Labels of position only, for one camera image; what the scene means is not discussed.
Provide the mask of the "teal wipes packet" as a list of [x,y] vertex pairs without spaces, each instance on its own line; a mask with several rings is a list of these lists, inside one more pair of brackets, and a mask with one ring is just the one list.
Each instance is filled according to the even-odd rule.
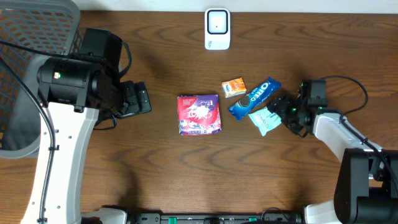
[[272,131],[282,123],[280,116],[269,111],[266,107],[250,113],[249,118],[259,129],[262,136],[265,136],[269,131]]

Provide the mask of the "blue Oreo cookie pack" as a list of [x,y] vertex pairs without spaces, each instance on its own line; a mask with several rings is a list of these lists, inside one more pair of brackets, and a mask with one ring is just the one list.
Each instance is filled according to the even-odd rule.
[[242,97],[239,101],[228,108],[228,111],[237,121],[243,119],[249,112],[265,102],[268,97],[275,93],[281,87],[281,83],[269,77],[250,93]]

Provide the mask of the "red purple pad package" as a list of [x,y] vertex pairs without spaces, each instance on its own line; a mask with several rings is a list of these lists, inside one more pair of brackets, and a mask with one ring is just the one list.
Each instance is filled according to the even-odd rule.
[[177,97],[178,130],[182,136],[216,134],[221,131],[218,95]]

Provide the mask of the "orange Kleenex tissue pack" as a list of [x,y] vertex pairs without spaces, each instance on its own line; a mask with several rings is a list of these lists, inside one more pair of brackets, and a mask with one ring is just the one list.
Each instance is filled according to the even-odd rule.
[[225,98],[244,94],[247,89],[242,78],[226,81],[221,84]]

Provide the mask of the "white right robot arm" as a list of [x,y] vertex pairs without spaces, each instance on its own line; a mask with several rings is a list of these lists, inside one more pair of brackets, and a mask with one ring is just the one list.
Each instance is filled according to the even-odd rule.
[[397,151],[370,141],[329,108],[326,80],[304,80],[296,98],[278,96],[267,108],[294,134],[315,136],[341,163],[333,199],[307,205],[303,223],[397,223]]

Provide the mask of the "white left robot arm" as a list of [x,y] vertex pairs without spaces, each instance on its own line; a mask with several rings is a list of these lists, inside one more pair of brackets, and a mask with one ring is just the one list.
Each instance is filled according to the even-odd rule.
[[89,28],[77,54],[51,56],[38,68],[40,146],[23,223],[129,223],[128,210],[110,205],[82,213],[80,193],[90,136],[98,123],[148,113],[142,82],[123,81],[128,44],[108,30]]

